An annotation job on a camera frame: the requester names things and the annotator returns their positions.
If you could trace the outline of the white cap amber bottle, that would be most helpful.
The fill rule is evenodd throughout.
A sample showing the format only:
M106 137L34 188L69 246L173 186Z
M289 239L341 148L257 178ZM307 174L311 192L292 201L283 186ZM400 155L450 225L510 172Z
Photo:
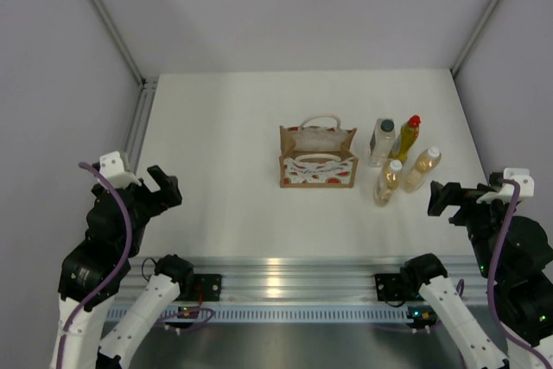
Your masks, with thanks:
M436 146L427 148L415 161L415 164L406 175L404 180L404 191L413 193L424 183L427 175L440 163L442 153Z
M377 206L386 206L394 192L397 190L403 164L396 159L390 159L384 163L373 189L373 199Z

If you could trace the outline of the red cap yellow bottle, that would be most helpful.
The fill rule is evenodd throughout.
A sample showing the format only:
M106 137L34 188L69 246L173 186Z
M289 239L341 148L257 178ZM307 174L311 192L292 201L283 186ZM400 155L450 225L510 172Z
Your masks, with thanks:
M421 122L418 115L413 115L401 126L399 135L388 154L389 159L406 162L411 147L418 139Z

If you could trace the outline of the grey cap clear bottle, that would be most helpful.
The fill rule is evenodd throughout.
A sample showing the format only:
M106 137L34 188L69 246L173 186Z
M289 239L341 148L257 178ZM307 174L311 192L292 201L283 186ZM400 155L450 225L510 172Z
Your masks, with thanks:
M387 160L396 140L395 124L391 118L379 118L369 143L369 165L381 167Z

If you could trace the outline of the watermelon print canvas bag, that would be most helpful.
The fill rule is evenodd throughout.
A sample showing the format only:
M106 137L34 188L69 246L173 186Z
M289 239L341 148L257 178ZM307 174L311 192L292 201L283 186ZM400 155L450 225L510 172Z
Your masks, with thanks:
M351 151L355 128L334 114L315 115L279 128L281 188L352 188L359 158Z

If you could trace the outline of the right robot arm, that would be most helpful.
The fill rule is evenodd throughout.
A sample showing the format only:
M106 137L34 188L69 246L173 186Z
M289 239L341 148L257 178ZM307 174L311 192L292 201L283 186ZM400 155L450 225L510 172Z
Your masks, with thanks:
M400 269L404 291L421 297L437 314L469 368L550 368L552 366L552 282L544 269L552 262L545 230L517 216L522 199L534 195L527 174L463 188L457 182L432 181L428 215L457 207L450 224L467 230L482 277L487 306L505 336L505 353L473 317L440 259L412 258Z

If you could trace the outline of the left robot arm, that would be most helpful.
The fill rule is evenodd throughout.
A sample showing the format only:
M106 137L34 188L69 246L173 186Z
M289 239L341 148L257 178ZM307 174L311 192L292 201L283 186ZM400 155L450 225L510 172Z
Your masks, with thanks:
M51 367L126 368L162 311L194 293L194 267L169 254L156 262L146 288L110 334L103 326L130 271L149 221L182 203L178 180L157 166L147 169L150 190L124 166L110 176L100 163L80 162L95 176L85 237L63 260L58 286L59 323Z

